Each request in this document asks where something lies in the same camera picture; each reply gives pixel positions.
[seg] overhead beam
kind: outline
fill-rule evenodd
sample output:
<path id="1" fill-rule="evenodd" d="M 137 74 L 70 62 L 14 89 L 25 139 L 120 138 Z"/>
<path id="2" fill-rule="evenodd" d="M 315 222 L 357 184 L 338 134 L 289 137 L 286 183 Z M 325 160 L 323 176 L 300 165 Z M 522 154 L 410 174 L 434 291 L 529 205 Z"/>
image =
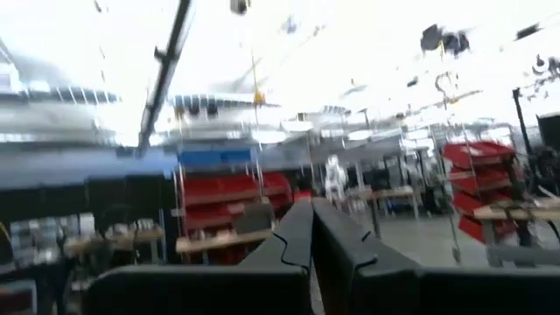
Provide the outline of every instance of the overhead beam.
<path id="1" fill-rule="evenodd" d="M 167 51 L 161 52 L 156 47 L 154 52 L 154 56 L 161 63 L 161 67 L 157 76 L 156 87 L 148 98 L 142 115 L 137 152 L 139 156 L 142 156 L 150 146 L 150 136 L 154 132 L 154 124 L 158 120 L 159 113 L 164 105 L 179 57 L 190 31 L 191 26 L 186 25 L 185 21 L 187 13 L 191 9 L 191 2 L 191 0 L 181 0 L 178 5 Z"/>

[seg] white robot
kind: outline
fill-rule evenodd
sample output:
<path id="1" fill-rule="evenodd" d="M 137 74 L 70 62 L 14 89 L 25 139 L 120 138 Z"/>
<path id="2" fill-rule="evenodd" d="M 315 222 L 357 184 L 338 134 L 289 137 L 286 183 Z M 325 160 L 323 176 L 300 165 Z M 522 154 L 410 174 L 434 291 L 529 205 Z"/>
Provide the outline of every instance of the white robot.
<path id="1" fill-rule="evenodd" d="M 348 181 L 346 171 L 339 165 L 339 157 L 332 155 L 326 161 L 325 194 L 329 201 L 344 199 L 344 185 Z"/>

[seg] blue panel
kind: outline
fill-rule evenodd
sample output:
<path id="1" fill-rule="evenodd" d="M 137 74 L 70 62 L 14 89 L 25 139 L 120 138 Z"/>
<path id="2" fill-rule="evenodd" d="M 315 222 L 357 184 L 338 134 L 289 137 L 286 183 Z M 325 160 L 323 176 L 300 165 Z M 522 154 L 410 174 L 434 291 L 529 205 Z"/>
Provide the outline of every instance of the blue panel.
<path id="1" fill-rule="evenodd" d="M 222 163 L 244 163 L 251 161 L 251 150 L 227 150 L 220 152 Z"/>
<path id="2" fill-rule="evenodd" d="M 251 150 L 183 151 L 177 160 L 185 166 L 211 166 L 237 164 L 251 161 Z"/>

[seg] wooden table top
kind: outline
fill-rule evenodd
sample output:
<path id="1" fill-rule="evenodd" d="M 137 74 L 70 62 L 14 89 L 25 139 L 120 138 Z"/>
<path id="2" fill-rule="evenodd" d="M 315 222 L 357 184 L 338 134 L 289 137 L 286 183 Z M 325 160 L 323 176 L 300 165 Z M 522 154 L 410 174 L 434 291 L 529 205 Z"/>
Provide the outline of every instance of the wooden table top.
<path id="1" fill-rule="evenodd" d="M 414 195 L 414 189 L 412 189 L 412 187 L 409 185 L 405 185 L 397 188 L 382 189 L 378 191 L 372 191 L 369 188 L 353 189 L 348 192 L 347 198 L 378 200 L 383 198 L 411 197 Z"/>
<path id="2" fill-rule="evenodd" d="M 152 242 L 162 237 L 164 237 L 164 230 L 161 227 L 149 231 L 138 231 L 136 234 L 136 243 Z M 131 232 L 127 234 L 111 235 L 107 240 L 118 248 L 130 248 L 132 242 L 135 240 L 135 234 Z M 103 239 L 100 235 L 94 237 L 71 238 L 64 244 L 64 250 L 68 255 L 76 256 L 89 251 L 93 246 L 102 242 Z"/>
<path id="3" fill-rule="evenodd" d="M 526 207 L 536 219 L 541 220 L 560 220 L 560 199 L 559 198 L 537 198 L 540 206 L 525 204 Z M 507 203 L 499 203 L 499 206 L 505 206 Z M 516 220 L 529 220 L 530 217 L 527 210 L 522 208 L 510 210 L 511 216 Z M 483 206 L 474 210 L 473 217 L 477 220 L 506 220 L 506 212 L 497 206 Z"/>
<path id="4" fill-rule="evenodd" d="M 246 234 L 225 233 L 213 238 L 191 241 L 186 237 L 179 237 L 175 249 L 180 254 L 191 254 L 209 249 L 223 249 L 232 245 L 246 244 L 265 240 L 272 236 L 272 230 L 266 229 Z"/>

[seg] hanging cable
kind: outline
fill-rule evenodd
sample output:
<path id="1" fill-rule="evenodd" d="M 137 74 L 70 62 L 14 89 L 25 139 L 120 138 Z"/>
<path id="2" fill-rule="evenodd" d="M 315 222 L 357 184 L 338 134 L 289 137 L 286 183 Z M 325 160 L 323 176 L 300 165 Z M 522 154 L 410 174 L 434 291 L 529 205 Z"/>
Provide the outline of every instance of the hanging cable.
<path id="1" fill-rule="evenodd" d="M 245 0 L 245 5 L 247 7 L 247 11 L 249 12 L 249 9 L 251 8 L 251 2 L 249 0 Z M 264 98 L 264 94 L 262 94 L 259 91 L 259 87 L 258 87 L 258 81 L 257 81 L 257 76 L 256 76 L 256 60 L 255 60 L 255 26 L 251 25 L 250 27 L 251 30 L 251 38 L 252 38 L 252 43 L 251 43 L 251 70 L 253 72 L 253 86 L 255 87 L 255 96 L 253 98 L 253 103 L 255 104 L 255 108 L 257 108 L 260 105 L 263 105 L 266 100 Z"/>

